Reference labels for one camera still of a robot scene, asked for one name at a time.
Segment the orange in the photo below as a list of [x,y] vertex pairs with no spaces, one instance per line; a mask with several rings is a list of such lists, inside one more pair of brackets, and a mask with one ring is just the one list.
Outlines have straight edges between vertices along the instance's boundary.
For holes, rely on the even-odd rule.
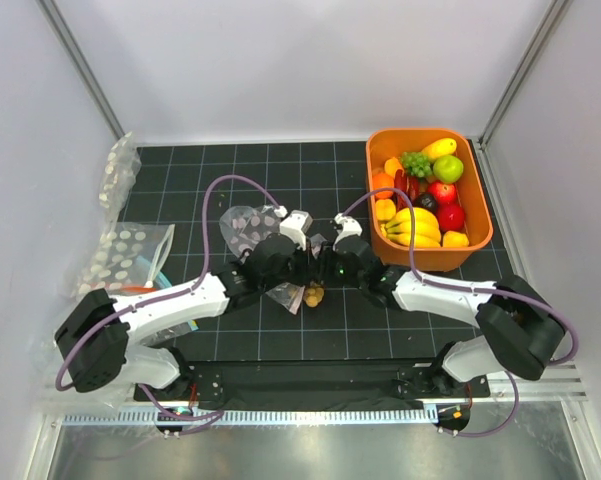
[[[387,173],[376,173],[373,178],[371,179],[371,183],[373,186],[373,190],[377,189],[377,188],[384,188],[384,187],[393,187],[393,178],[391,177],[391,175],[387,174]],[[380,198],[391,198],[393,196],[393,192],[380,192],[380,193],[376,193],[374,195],[374,197],[376,197],[376,200],[380,199]]]

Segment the green apple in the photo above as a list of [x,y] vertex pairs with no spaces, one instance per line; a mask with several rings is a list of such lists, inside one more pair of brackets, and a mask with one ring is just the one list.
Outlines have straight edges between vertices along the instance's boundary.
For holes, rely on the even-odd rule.
[[442,183],[455,183],[462,176],[464,165],[462,160],[453,155],[440,157],[433,164],[433,174]]

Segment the lemon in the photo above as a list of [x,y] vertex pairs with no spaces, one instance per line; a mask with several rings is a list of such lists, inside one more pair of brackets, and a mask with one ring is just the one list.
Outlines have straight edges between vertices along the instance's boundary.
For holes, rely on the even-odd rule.
[[468,247],[469,237],[464,233],[450,231],[442,237],[442,246],[451,248]]

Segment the orange basket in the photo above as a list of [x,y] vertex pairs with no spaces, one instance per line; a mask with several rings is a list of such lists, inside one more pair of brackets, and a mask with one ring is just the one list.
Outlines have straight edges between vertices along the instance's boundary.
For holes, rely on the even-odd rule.
[[[441,138],[453,138],[458,148],[454,154],[464,164],[464,173],[456,182],[458,202],[466,213],[465,233],[469,247],[416,248],[418,270],[448,272],[458,268],[473,252],[484,247],[493,235],[493,225],[484,198],[478,169],[469,142],[462,135],[444,128],[390,128],[374,133],[367,141],[367,191],[371,190],[371,177],[383,170],[384,162],[400,157],[403,152],[419,152]],[[371,245],[384,263],[409,265],[409,248],[390,242],[380,233],[374,206],[369,198],[371,218]]]

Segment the black mount plate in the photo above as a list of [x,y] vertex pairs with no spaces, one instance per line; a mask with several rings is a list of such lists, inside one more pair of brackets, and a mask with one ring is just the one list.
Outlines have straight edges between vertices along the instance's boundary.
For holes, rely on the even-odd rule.
[[[431,359],[194,362],[200,408],[255,411],[378,411],[422,408],[417,399],[440,393],[404,395],[406,372],[425,370]],[[471,381],[474,398],[489,397],[484,377]],[[464,386],[444,403],[465,401]],[[136,389],[137,401],[146,401]],[[189,400],[187,395],[172,400]]]

